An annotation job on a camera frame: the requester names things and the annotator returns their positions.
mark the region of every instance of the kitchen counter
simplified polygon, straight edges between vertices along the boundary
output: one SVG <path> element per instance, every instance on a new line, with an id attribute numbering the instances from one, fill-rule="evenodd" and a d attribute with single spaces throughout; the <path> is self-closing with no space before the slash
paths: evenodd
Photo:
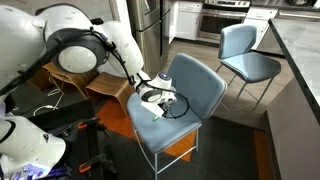
<path id="1" fill-rule="evenodd" d="M 270 19 L 295 77 L 267 106 L 275 179 L 319 179 L 320 23 Z"/>
<path id="2" fill-rule="evenodd" d="M 312 7 L 310 3 L 306 6 L 293 6 L 293 5 L 290 5 L 286 0 L 252 0 L 251 6 L 275 8 L 275 9 L 283 9 L 283 10 L 320 12 L 319 8 Z"/>

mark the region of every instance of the stainless steel appliance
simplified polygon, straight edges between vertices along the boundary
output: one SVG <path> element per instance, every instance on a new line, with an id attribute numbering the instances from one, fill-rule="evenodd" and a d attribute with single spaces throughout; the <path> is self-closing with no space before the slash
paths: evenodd
<path id="1" fill-rule="evenodd" d="M 170 23 L 170 1 L 127 0 L 127 4 L 133 36 L 144 58 L 144 71 L 153 78 L 161 71 L 161 61 L 168 57 L 166 24 Z"/>
<path id="2" fill-rule="evenodd" d="M 205 0 L 200 16 L 198 37 L 219 43 L 221 30 L 224 27 L 242 23 L 249 6 L 250 1 Z"/>

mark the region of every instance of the white cabinet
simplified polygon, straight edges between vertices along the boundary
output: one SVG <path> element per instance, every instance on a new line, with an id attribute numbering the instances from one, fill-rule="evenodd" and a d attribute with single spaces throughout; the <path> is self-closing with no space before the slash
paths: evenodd
<path id="1" fill-rule="evenodd" d="M 270 18 L 274 18 L 278 13 L 278 9 L 269 9 L 269 8 L 260 8 L 260 7 L 251 7 L 248 11 L 246 19 L 243 24 L 251 24 L 257 26 L 257 37 L 256 43 L 251 49 L 257 50 L 262 38 L 266 34 Z"/>
<path id="2" fill-rule="evenodd" d="M 169 44 L 176 37 L 179 18 L 179 1 L 174 1 L 170 10 Z"/>
<path id="3" fill-rule="evenodd" d="M 176 37 L 196 40 L 202 9 L 201 2 L 179 2 L 179 18 Z"/>

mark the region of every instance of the chair seat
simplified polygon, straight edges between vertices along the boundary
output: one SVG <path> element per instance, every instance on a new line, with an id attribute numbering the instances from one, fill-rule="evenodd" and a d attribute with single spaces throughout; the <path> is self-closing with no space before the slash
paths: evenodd
<path id="1" fill-rule="evenodd" d="M 161 117 L 153 121 L 156 115 L 141 106 L 141 102 L 140 96 L 134 93 L 128 101 L 128 111 L 133 126 L 152 153 L 163 151 L 201 126 L 201 119 L 191 109 L 178 119 Z M 185 108 L 186 104 L 179 97 L 177 103 L 171 105 L 173 115 L 180 115 Z"/>
<path id="2" fill-rule="evenodd" d="M 278 61 L 255 52 L 226 58 L 221 63 L 247 83 L 261 82 L 281 72 Z"/>

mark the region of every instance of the chair frame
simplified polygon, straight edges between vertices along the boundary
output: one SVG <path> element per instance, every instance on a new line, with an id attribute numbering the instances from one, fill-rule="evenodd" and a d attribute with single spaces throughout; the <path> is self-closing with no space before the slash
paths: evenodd
<path id="1" fill-rule="evenodd" d="M 196 129 L 196 145 L 191 147 L 190 149 L 188 149 L 187 151 L 185 151 L 182 155 L 180 155 L 179 157 L 175 158 L 174 160 L 172 160 L 170 163 L 168 163 L 166 166 L 164 166 L 163 168 L 161 168 L 160 170 L 158 167 L 158 154 L 159 153 L 153 153 L 154 154 L 154 165 L 152 165 L 151 161 L 149 160 L 148 156 L 146 155 L 142 144 L 139 140 L 138 137 L 138 131 L 136 130 L 135 127 L 133 127 L 133 132 L 134 132 L 134 137 L 136 139 L 136 141 L 139 144 L 139 147 L 142 151 L 142 154 L 144 156 L 144 158 L 146 159 L 146 161 L 148 162 L 148 164 L 150 165 L 150 167 L 152 168 L 153 172 L 154 172 L 154 178 L 155 180 L 158 180 L 158 174 L 160 174 L 162 171 L 164 171 L 165 169 L 167 169 L 169 166 L 171 166 L 172 164 L 174 164 L 175 162 L 177 162 L 179 159 L 181 159 L 183 156 L 187 155 L 189 152 L 191 152 L 193 149 L 196 149 L 196 152 L 199 151 L 199 128 Z"/>
<path id="2" fill-rule="evenodd" d="M 216 70 L 217 73 L 218 73 L 218 71 L 220 70 L 220 68 L 221 68 L 222 66 L 223 66 L 223 64 L 221 64 L 221 65 L 218 67 L 218 69 Z M 234 79 L 236 78 L 236 76 L 237 76 L 236 74 L 233 76 L 233 78 L 232 78 L 231 81 L 229 82 L 228 86 L 230 86 L 233 81 L 235 81 L 239 86 L 241 86 L 236 80 L 234 80 Z M 265 95 L 265 93 L 266 93 L 267 90 L 269 89 L 269 86 L 271 85 L 273 79 L 274 79 L 274 77 L 270 78 L 267 86 L 265 87 L 265 89 L 264 89 L 264 91 L 262 92 L 262 94 L 261 94 L 261 96 L 260 96 L 259 99 L 257 99 L 253 94 L 251 94 L 248 90 L 245 89 L 246 85 L 247 85 L 247 84 L 250 84 L 250 83 L 245 82 L 245 83 L 241 86 L 241 89 L 240 89 L 240 91 L 239 91 L 239 93 L 238 93 L 238 95 L 237 95 L 237 98 L 236 98 L 236 100 L 232 103 L 232 105 L 231 105 L 230 108 L 228 108 L 226 105 L 224 105 L 224 104 L 221 102 L 222 106 L 223 106 L 224 108 L 226 108 L 227 111 L 228 111 L 228 112 L 226 113 L 224 119 L 227 119 L 227 117 L 229 116 L 229 114 L 230 114 L 231 111 L 237 111 L 237 110 L 240 110 L 240 109 L 243 109 L 243 108 L 245 108 L 245 107 L 248 107 L 248 106 L 251 106 L 251 105 L 252 105 L 252 104 L 249 104 L 249 105 L 243 106 L 243 107 L 241 107 L 241 108 L 233 109 L 233 106 L 238 102 L 239 97 L 240 97 L 241 93 L 243 92 L 243 90 L 245 90 L 247 93 L 249 93 L 250 96 L 252 96 L 252 97 L 257 101 L 256 105 L 255 105 L 254 108 L 253 108 L 253 110 L 255 110 L 255 109 L 258 107 L 258 105 L 260 104 L 263 96 Z"/>

